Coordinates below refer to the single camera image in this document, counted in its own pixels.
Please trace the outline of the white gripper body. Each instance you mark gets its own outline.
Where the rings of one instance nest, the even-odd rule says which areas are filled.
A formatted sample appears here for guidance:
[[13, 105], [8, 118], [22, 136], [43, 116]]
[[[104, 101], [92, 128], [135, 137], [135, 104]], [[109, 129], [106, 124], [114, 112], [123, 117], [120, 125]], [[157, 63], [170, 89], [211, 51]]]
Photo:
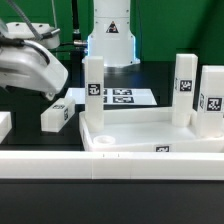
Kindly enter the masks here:
[[18, 87], [39, 91], [52, 100], [63, 89], [68, 78], [67, 69], [43, 46], [50, 63], [34, 49], [0, 47], [0, 87]]

